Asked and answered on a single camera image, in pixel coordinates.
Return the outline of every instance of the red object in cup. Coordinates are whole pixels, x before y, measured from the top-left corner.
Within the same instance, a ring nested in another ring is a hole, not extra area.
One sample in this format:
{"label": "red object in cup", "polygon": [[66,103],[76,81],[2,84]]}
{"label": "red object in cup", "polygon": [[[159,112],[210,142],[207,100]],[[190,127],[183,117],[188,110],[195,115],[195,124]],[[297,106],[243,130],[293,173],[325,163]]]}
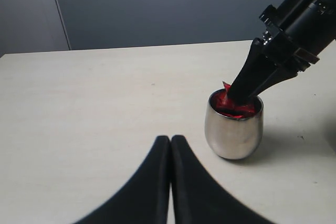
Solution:
{"label": "red object in cup", "polygon": [[227,91],[230,89],[231,85],[225,82],[223,82],[223,84],[225,89],[213,96],[213,104],[216,112],[236,119],[249,118],[256,114],[253,102],[245,105],[236,105],[232,99],[227,97]]}

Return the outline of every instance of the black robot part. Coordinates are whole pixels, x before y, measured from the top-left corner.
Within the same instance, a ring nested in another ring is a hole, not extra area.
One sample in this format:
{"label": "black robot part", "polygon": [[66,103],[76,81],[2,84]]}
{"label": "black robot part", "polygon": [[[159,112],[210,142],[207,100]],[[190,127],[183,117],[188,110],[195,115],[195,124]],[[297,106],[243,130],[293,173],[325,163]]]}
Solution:
{"label": "black robot part", "polygon": [[336,38],[336,0],[285,0],[259,17],[266,25],[256,38],[228,96],[244,104],[269,87],[318,62]]}

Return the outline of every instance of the cup rim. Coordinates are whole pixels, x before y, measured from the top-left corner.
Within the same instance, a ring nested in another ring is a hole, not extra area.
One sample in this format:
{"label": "cup rim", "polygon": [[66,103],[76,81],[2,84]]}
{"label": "cup rim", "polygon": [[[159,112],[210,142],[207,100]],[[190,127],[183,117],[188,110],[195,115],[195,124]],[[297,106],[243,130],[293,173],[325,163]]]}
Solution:
{"label": "cup rim", "polygon": [[208,99],[208,105],[210,106],[210,108],[211,108],[217,115],[219,115],[219,116],[221,116],[221,117],[223,117],[223,118],[227,118],[227,119],[230,119],[230,120],[233,120],[233,121],[247,121],[247,120],[249,120],[249,119],[252,119],[252,118],[255,118],[255,117],[259,116],[259,115],[262,113],[262,111],[264,110],[264,103],[263,103],[262,99],[261,99],[260,97],[257,96],[257,97],[255,97],[255,99],[257,99],[257,101],[260,102],[260,110],[259,110],[256,114],[254,114],[253,116],[250,116],[250,117],[248,117],[248,118],[231,118],[230,116],[222,115],[222,114],[218,113],[218,112],[214,109],[214,107],[212,107],[211,99],[212,99],[212,97],[213,97],[215,94],[220,93],[220,92],[223,92],[223,91],[225,91],[225,89],[219,89],[219,90],[213,92],[213,93],[210,95],[209,99]]}

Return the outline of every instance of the red cloth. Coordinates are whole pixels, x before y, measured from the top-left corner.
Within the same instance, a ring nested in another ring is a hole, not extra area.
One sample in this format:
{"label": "red cloth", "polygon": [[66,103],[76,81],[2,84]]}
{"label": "red cloth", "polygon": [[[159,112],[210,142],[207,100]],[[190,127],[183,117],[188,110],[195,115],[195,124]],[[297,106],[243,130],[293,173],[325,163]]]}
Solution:
{"label": "red cloth", "polygon": [[227,97],[227,91],[231,85],[223,82],[225,90],[219,92],[213,96],[214,109],[221,115],[228,116],[230,118],[249,118],[256,114],[254,103],[248,103],[245,105],[236,105],[234,101]]}

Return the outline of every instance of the metal cup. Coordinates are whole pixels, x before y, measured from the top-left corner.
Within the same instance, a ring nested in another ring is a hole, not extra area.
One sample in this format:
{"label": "metal cup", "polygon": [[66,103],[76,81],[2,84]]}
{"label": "metal cup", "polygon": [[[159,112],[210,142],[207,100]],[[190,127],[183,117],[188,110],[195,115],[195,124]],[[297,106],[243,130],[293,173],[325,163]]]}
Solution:
{"label": "metal cup", "polygon": [[236,119],[219,114],[214,110],[213,96],[208,101],[205,116],[205,138],[211,149],[225,159],[243,159],[258,147],[263,136],[263,101],[256,97],[254,104],[257,113],[250,118]]}

